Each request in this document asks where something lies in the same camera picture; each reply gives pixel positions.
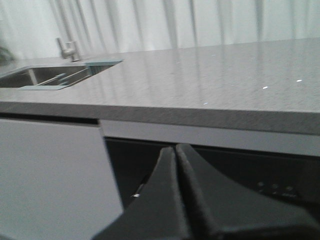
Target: kitchen island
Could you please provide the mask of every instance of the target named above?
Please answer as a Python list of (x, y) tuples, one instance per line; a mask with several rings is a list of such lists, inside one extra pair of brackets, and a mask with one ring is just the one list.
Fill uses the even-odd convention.
[[(90, 239), (122, 213), (141, 167), (152, 171), (158, 150), (151, 150), (162, 146), (154, 141), (318, 159), (319, 56), (320, 38), (108, 54), (86, 59), (123, 61), (64, 89), (0, 88), (1, 206), (12, 216), (1, 233)], [(17, 60), (0, 75), (67, 63), (83, 64)]]

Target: stainless steel sink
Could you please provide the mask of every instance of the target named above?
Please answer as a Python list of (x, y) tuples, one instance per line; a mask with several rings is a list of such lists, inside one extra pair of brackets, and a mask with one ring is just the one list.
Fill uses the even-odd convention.
[(90, 74), (86, 66), (32, 67), (1, 77), (0, 87), (69, 85), (76, 80), (84, 80), (87, 77), (90, 77)]
[(0, 75), (0, 88), (59, 90), (98, 74), (122, 60), (91, 61), (81, 65), (29, 66)]

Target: countertop edge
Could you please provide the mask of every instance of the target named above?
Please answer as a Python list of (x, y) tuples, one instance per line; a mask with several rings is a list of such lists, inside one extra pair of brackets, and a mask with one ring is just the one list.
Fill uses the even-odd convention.
[(0, 102), (0, 118), (8, 114), (320, 135), (320, 112)]

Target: curtain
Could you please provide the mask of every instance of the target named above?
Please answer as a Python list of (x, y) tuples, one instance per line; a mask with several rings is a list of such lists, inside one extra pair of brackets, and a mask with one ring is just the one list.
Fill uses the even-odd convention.
[(319, 0), (0, 0), (0, 46), (18, 59), (320, 37)]

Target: dishwasher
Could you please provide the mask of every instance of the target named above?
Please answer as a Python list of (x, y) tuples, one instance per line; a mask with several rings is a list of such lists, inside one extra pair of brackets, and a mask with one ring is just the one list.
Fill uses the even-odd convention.
[(93, 240), (318, 240), (315, 156), (106, 138), (124, 213)]

